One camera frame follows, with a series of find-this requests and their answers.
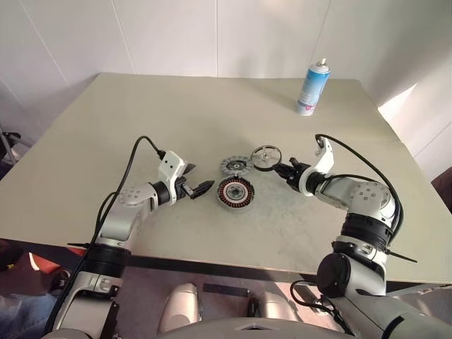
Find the red object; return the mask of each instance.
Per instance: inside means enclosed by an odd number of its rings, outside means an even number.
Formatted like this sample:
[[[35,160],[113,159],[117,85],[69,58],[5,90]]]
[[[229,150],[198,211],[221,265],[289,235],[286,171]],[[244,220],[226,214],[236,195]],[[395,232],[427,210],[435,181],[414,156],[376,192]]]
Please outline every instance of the red object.
[[[85,249],[75,249],[72,247],[68,247],[68,250],[77,254],[78,256],[82,256],[86,251]],[[60,265],[54,263],[53,261],[44,259],[33,253],[31,253],[31,255],[36,266],[44,273],[50,274],[60,267]]]

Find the copper coil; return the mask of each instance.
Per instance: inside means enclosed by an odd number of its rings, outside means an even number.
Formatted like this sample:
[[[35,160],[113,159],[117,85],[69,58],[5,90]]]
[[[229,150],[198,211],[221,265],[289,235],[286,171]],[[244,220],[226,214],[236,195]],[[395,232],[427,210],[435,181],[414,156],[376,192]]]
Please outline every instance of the copper coil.
[[[231,201],[230,197],[226,193],[226,187],[229,184],[237,183],[240,185],[244,193],[246,194],[246,197],[243,201],[240,202],[234,202]],[[254,188],[253,186],[245,179],[242,178],[229,178],[223,181],[219,187],[218,187],[218,198],[221,200],[222,203],[226,204],[227,206],[231,208],[243,208],[245,206],[248,206],[254,197]]]

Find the blue and white spray can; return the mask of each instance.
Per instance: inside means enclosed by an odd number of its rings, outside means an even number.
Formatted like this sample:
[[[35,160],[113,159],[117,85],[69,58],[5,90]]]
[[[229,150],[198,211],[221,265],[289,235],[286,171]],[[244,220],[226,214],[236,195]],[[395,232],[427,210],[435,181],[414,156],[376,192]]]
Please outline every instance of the blue and white spray can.
[[[326,58],[309,67],[296,104],[298,114],[308,116],[314,113],[330,73]]]

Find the white wall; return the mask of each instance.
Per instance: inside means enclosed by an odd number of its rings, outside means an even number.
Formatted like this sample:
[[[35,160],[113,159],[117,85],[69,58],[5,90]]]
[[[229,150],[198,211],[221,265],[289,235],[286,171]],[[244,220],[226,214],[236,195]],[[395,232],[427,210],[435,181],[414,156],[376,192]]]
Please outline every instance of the white wall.
[[[0,122],[37,140],[99,72],[294,78],[325,56],[378,107],[417,84],[387,120],[432,179],[452,165],[451,2],[0,0]]]

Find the black cable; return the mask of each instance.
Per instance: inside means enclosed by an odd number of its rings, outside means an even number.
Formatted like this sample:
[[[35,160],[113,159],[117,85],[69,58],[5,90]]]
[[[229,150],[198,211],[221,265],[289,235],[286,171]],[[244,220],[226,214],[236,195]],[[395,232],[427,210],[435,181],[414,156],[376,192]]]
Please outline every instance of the black cable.
[[[72,274],[69,277],[68,282],[66,283],[66,286],[61,291],[60,295],[58,296],[58,299],[56,299],[54,307],[52,308],[52,311],[50,312],[49,318],[47,319],[43,335],[46,335],[52,331],[58,311],[60,310],[61,306],[64,303],[64,300],[66,299],[69,291],[71,290],[72,285],[75,282],[76,276],[80,273],[80,270],[83,266],[83,262],[85,261],[89,251],[91,250],[91,246],[95,243],[95,240],[97,239],[97,236],[99,235],[99,231],[102,228],[102,225],[104,224],[104,221],[108,215],[108,212],[111,210],[114,201],[116,200],[117,196],[119,195],[119,193],[122,190],[124,183],[126,182],[130,169],[132,167],[133,159],[135,158],[136,150],[138,148],[140,141],[142,141],[143,139],[147,140],[147,142],[149,142],[151,144],[151,146],[154,148],[155,152],[157,152],[160,159],[163,159],[163,157],[165,156],[165,154],[166,154],[165,151],[159,150],[157,148],[157,146],[152,142],[152,140],[148,136],[140,136],[138,139],[136,139],[136,141],[133,145],[131,154],[130,154],[129,162],[127,163],[127,166],[126,166],[126,170],[124,171],[124,174],[122,176],[121,182],[119,182],[117,190],[115,192],[110,193],[104,199],[102,204],[100,205],[100,208],[97,212],[95,231],[94,231],[93,237],[91,238],[91,241],[90,241],[85,253],[81,256],[80,260],[78,261],[77,266],[73,269]],[[109,202],[107,208],[105,209],[104,212],[102,212],[109,199],[110,199],[110,202]]]
[[[392,237],[389,238],[389,241],[388,241],[388,244],[391,244],[393,239],[396,237],[397,233],[400,231],[400,228],[403,223],[403,207],[402,207],[402,203],[400,202],[400,199],[398,198],[396,189],[394,189],[394,186],[392,185],[392,183],[388,180],[388,178],[386,178],[386,176],[378,168],[376,168],[370,161],[368,161],[368,159],[366,159],[365,157],[360,155],[356,150],[351,148],[349,145],[343,143],[342,141],[340,141],[336,138],[333,138],[332,136],[328,136],[326,134],[316,134],[317,143],[320,142],[320,137],[324,137],[324,138],[334,141],[335,143],[341,145],[346,150],[351,152],[353,155],[358,157],[363,163],[365,163],[367,166],[372,168],[373,171],[375,173],[377,173],[380,178],[383,179],[386,186],[389,188],[389,191],[391,192],[392,196],[394,197],[394,201],[395,201],[394,219],[391,223],[391,229],[392,229],[393,235],[392,235]]]
[[[140,144],[140,141],[142,141],[143,139],[147,140],[147,142],[149,142],[151,144],[151,146],[154,148],[155,152],[157,152],[157,154],[158,154],[160,159],[163,159],[163,157],[165,156],[165,154],[166,154],[165,151],[159,150],[157,148],[157,146],[152,142],[152,140],[148,136],[140,136],[138,139],[136,139],[135,144],[133,145],[132,152],[130,154],[129,162],[127,163],[127,167],[126,167],[126,170],[124,172],[124,175],[122,176],[122,179],[119,182],[118,188],[114,192],[113,198],[112,198],[112,200],[110,200],[107,208],[105,209],[105,213],[100,218],[99,225],[96,228],[100,229],[102,227],[102,225],[104,224],[105,218],[107,217],[108,212],[112,209],[114,201],[118,197],[119,192],[121,192],[122,187],[123,187],[124,183],[126,182],[126,179],[127,179],[128,175],[129,175],[129,172],[130,172],[130,169],[132,167],[133,159],[135,158],[136,149],[138,148],[138,145]]]
[[[112,196],[114,195],[114,192],[110,193],[102,202],[102,205],[100,205],[99,211],[97,212],[97,218],[96,218],[96,226],[95,226],[95,231],[97,231],[97,229],[100,229],[100,220],[102,219],[102,212],[104,210],[105,204],[107,203],[108,199],[110,199]]]
[[[299,305],[301,306],[306,306],[306,307],[314,307],[316,309],[321,309],[324,312],[327,312],[330,316],[333,317],[334,321],[340,326],[342,327],[342,329],[344,330],[344,333],[346,334],[350,334],[350,335],[355,335],[350,328],[348,327],[348,325],[346,324],[345,320],[342,318],[342,316],[339,314],[339,311],[334,307],[333,305],[333,309],[329,309],[328,307],[324,306],[324,305],[319,305],[319,304],[314,304],[311,302],[304,302],[300,299],[298,299],[295,296],[294,293],[294,289],[295,286],[299,283],[305,283],[305,280],[296,280],[294,281],[291,285],[290,285],[290,296],[292,297],[292,299]]]
[[[336,174],[336,175],[331,175],[329,177],[326,177],[324,179],[324,182],[329,182],[330,180],[337,179],[337,178],[355,178],[355,179],[365,180],[366,182],[376,182],[375,179],[370,179],[368,177],[363,177],[362,175],[357,175],[357,174]]]

